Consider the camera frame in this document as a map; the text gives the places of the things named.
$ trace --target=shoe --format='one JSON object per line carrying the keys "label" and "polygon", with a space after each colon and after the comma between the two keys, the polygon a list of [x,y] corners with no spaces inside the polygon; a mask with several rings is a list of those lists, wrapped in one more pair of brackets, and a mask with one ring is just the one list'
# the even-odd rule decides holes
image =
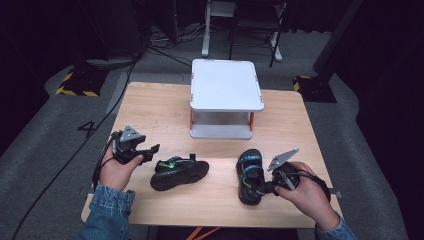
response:
{"label": "shoe", "polygon": [[258,191],[265,182],[262,155],[257,149],[245,151],[236,164],[239,178],[238,195],[246,205],[258,205],[264,193]]}
{"label": "shoe", "polygon": [[166,191],[181,184],[195,183],[204,178],[209,171],[209,164],[196,161],[194,155],[190,159],[172,157],[167,161],[159,160],[150,186],[156,191]]}

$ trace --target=wooden table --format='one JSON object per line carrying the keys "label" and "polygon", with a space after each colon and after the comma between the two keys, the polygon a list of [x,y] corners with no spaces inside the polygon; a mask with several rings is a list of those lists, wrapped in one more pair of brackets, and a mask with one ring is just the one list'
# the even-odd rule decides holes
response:
{"label": "wooden table", "polygon": [[[255,134],[250,140],[195,139],[189,135],[190,86],[129,84],[112,131],[130,125],[146,135],[139,149],[161,144],[153,161],[138,167],[127,186],[137,193],[130,223],[313,228],[312,219],[273,194],[264,196],[257,206],[244,205],[238,198],[235,165],[238,157],[250,148],[261,151],[266,169],[274,156],[297,147],[299,152],[291,161],[305,162],[332,187],[302,97],[297,92],[274,90],[262,90],[262,97],[265,108],[255,116]],[[150,179],[158,160],[188,157],[190,153],[210,164],[205,178],[165,192],[151,188]],[[271,180],[270,172],[265,172],[265,179]],[[91,196],[81,215],[84,221],[90,201]],[[335,196],[331,204],[341,213]]]}

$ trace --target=right hand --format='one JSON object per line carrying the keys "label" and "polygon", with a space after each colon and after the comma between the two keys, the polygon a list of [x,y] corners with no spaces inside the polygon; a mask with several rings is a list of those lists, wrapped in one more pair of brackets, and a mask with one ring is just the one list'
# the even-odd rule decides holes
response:
{"label": "right hand", "polygon": [[[312,169],[302,162],[290,162],[298,170],[304,170],[316,176]],[[318,229],[329,231],[337,227],[340,218],[333,210],[322,188],[307,177],[300,177],[295,190],[287,190],[280,186],[275,191],[284,199],[292,202],[301,212],[317,222]]]}

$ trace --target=chair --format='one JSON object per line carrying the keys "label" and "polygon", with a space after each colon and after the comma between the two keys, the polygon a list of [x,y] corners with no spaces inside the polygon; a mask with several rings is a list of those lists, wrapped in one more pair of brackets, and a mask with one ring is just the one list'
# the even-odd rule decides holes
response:
{"label": "chair", "polygon": [[229,35],[230,54],[228,59],[231,60],[233,46],[253,46],[239,43],[236,44],[234,39],[237,32],[242,31],[267,34],[265,43],[271,40],[273,33],[277,33],[275,44],[270,44],[272,57],[269,67],[272,67],[275,52],[278,48],[278,41],[281,35],[281,20],[285,12],[285,3],[286,0],[236,0],[233,22]]}

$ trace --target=black sandal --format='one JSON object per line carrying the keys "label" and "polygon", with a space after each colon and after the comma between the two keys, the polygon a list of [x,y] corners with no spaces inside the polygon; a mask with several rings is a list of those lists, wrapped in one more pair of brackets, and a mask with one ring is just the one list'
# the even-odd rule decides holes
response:
{"label": "black sandal", "polygon": [[264,195],[258,190],[265,182],[261,153],[257,149],[245,151],[239,157],[236,169],[239,178],[240,201],[246,205],[258,205]]}

